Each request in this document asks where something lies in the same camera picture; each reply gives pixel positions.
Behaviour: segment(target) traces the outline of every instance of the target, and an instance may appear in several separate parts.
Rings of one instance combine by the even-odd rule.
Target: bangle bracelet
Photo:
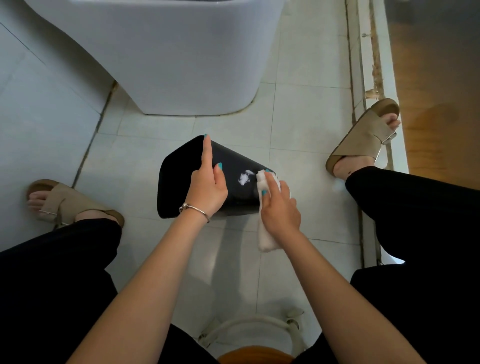
[[[188,208],[193,208],[194,210],[197,210],[198,212],[202,213],[202,214],[206,217],[206,219],[207,219],[207,224],[210,222],[210,218],[207,216],[206,213],[204,213],[201,209],[196,208],[195,206],[189,205],[189,204],[187,204],[187,203],[185,203],[185,204],[183,204],[182,206],[180,206],[179,212],[181,213],[183,210],[186,210],[186,209],[188,209]]]

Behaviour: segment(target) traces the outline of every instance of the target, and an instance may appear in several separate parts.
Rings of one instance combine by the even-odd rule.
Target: sandal
[[[119,212],[92,201],[63,183],[53,180],[35,181],[28,186],[27,200],[31,193],[38,191],[50,191],[38,215],[39,220],[53,222],[58,227],[63,227],[73,224],[75,216],[81,212],[98,210],[116,218],[122,228],[125,224],[125,219]]]
[[[328,158],[325,165],[328,173],[334,176],[333,167],[346,156],[369,156],[377,160],[382,145],[396,137],[396,133],[381,119],[391,113],[399,115],[400,107],[390,98],[378,101],[368,109]]]

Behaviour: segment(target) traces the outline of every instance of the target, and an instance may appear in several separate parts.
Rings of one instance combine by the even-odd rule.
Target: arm
[[[285,250],[340,363],[425,363],[403,335],[333,268],[300,232],[300,213],[266,173],[262,220]]]
[[[192,174],[186,202],[212,216],[227,197],[221,168],[212,168],[210,137]],[[207,222],[184,210],[138,272],[108,306],[68,364],[156,363],[167,337],[179,286],[195,238]]]

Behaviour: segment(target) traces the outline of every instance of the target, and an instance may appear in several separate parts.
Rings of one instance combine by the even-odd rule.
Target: hand
[[[204,138],[202,165],[192,173],[192,182],[185,202],[199,208],[210,218],[227,199],[228,190],[222,164],[212,168],[212,142],[210,136]]]
[[[265,172],[265,177],[270,193],[262,197],[262,221],[270,235],[281,245],[282,236],[300,230],[301,215],[297,210],[297,200],[290,198],[287,183],[280,181],[280,192],[272,174]]]

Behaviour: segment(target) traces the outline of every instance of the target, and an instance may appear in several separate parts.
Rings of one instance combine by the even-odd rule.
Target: toilet bowl
[[[25,0],[89,52],[145,114],[248,106],[286,0]]]

